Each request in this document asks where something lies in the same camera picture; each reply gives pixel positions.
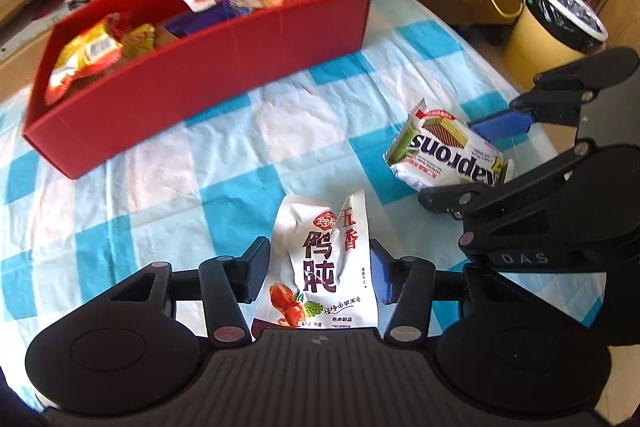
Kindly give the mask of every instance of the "floor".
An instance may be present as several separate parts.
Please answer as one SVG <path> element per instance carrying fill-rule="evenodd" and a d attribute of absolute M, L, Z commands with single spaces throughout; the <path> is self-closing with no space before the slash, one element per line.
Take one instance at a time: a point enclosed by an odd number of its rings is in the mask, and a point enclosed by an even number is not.
<path fill-rule="evenodd" d="M 504 46 L 492 46 L 475 29 L 463 32 L 463 36 L 513 87 L 524 90 L 502 63 Z M 574 145 L 575 130 L 561 125 L 543 126 L 556 151 L 563 152 Z M 616 425 L 633 415 L 640 403 L 640 346 L 609 347 L 609 350 L 611 376 L 596 409 Z"/>

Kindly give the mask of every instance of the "blue and white checkered tablecloth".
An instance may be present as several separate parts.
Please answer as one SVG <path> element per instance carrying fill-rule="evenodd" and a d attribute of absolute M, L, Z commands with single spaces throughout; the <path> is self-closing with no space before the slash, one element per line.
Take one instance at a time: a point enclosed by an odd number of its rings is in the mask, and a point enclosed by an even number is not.
<path fill-rule="evenodd" d="M 240 255 L 271 236 L 285 194 L 339 208 L 363 188 L 371 237 L 393 255 L 459 269 L 460 223 L 425 211 L 382 153 L 422 97 L 469 120 L 515 95 L 415 0 L 372 0 L 362 51 L 212 107 L 77 181 L 22 139 L 29 89 L 19 91 L 0 105 L 0 366 L 9 385 L 35 404 L 24 354 L 40 330 L 153 261 L 183 270 Z M 516 173 L 555 154 L 540 128 L 500 148 Z M 601 276 L 513 278 L 586 323 L 604 290 Z M 188 305 L 180 317 L 197 330 L 199 314 Z M 431 333 L 455 320 L 455 306 L 435 303 Z"/>

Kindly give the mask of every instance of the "red box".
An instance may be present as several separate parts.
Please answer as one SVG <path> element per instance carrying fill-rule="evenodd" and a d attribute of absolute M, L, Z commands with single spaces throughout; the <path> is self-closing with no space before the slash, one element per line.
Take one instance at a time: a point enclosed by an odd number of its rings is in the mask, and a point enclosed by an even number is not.
<path fill-rule="evenodd" d="M 25 139 L 75 179 L 180 120 L 298 70 L 358 50 L 369 0 L 307 0 L 231 20 L 173 42 L 48 109 L 44 92 L 62 47 L 112 12 L 159 24 L 182 0 L 94 0 L 57 24 L 31 91 Z"/>

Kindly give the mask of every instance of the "screw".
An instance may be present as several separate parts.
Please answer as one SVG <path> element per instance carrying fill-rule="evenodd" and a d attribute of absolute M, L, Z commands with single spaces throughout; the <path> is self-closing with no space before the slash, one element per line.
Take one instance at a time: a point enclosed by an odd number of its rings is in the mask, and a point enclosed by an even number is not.
<path fill-rule="evenodd" d="M 473 240 L 474 240 L 474 233 L 465 232 L 460 236 L 460 239 L 458 240 L 458 242 L 460 243 L 461 247 L 468 247 L 469 245 L 471 245 Z"/>
<path fill-rule="evenodd" d="M 465 192 L 464 194 L 462 194 L 462 196 L 460 196 L 458 203 L 467 204 L 469 201 L 471 201 L 471 192 Z"/>
<path fill-rule="evenodd" d="M 422 332 L 413 326 L 396 326 L 389 334 L 398 342 L 413 342 L 422 336 Z"/>
<path fill-rule="evenodd" d="M 584 156 L 589 152 L 589 144 L 587 142 L 578 142 L 574 147 L 576 156 Z"/>
<path fill-rule="evenodd" d="M 244 330 L 238 326 L 222 326 L 213 332 L 213 336 L 220 342 L 235 342 L 244 337 Z"/>

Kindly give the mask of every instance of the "yellow trash can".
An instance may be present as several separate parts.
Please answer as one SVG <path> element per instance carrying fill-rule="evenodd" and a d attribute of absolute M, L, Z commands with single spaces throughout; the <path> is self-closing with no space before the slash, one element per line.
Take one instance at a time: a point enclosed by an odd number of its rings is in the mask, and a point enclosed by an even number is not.
<path fill-rule="evenodd" d="M 577 45 L 575 39 L 572 42 L 582 50 L 573 49 L 559 41 L 536 19 L 532 10 L 527 7 L 528 3 L 525 3 L 502 55 L 507 70 L 525 89 L 533 87 L 533 77 L 538 73 L 584 57 L 583 51 L 586 48 L 588 51 L 596 50 L 609 37 L 596 13 L 582 0 L 573 1 L 580 7 L 583 15 L 587 14 L 593 20 L 597 30 L 571 13 L 559 0 L 545 1 L 556 10 L 555 15 L 564 17 L 564 24 L 571 25 L 574 32 L 583 32 L 585 38 Z M 562 34 L 562 30 L 556 32 L 556 36 L 559 34 Z"/>

